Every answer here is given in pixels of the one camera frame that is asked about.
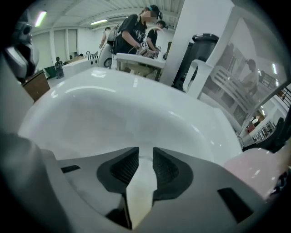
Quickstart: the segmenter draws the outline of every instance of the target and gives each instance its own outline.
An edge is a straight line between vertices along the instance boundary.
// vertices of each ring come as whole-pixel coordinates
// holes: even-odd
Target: white ceiling
[[[177,24],[185,0],[38,0],[29,7],[33,22],[39,11],[47,11],[41,26],[34,31],[51,27],[93,27],[91,22],[107,19],[118,21],[139,14],[149,5],[157,5],[169,27]]]

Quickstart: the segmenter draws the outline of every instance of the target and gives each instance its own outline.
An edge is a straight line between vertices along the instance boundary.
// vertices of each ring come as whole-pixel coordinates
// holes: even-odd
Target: wooden cabinet
[[[50,89],[43,71],[39,71],[28,78],[22,86],[34,101],[37,101]]]

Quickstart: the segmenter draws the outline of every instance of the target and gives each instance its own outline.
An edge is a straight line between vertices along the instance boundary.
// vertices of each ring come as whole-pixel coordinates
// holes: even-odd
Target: ceiling light
[[[274,74],[276,75],[276,74],[277,74],[277,69],[276,69],[276,66],[275,66],[275,64],[274,64],[274,63],[272,64],[272,66],[273,66],[273,71],[274,71]]]
[[[41,24],[42,20],[44,19],[45,15],[46,15],[46,11],[40,12],[40,14],[38,15],[38,18],[36,20],[35,27],[40,26],[40,24]]]
[[[107,20],[99,20],[99,21],[96,21],[94,23],[91,23],[91,25],[95,25],[95,24],[100,24],[100,23],[105,23],[107,22]]]

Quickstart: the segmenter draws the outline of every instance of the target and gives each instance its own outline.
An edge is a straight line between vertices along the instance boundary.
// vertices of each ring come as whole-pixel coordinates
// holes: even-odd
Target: black trash can
[[[172,87],[181,91],[183,90],[183,83],[192,61],[195,59],[207,61],[219,38],[214,34],[205,33],[194,35],[192,39],[194,43],[189,43],[183,61],[172,85]],[[192,80],[195,78],[196,73],[197,70],[195,71]]]

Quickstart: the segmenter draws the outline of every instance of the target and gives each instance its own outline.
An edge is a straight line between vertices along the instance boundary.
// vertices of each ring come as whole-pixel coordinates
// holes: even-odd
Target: green object
[[[45,71],[50,75],[50,78],[56,77],[56,72],[55,72],[54,66],[45,68]]]

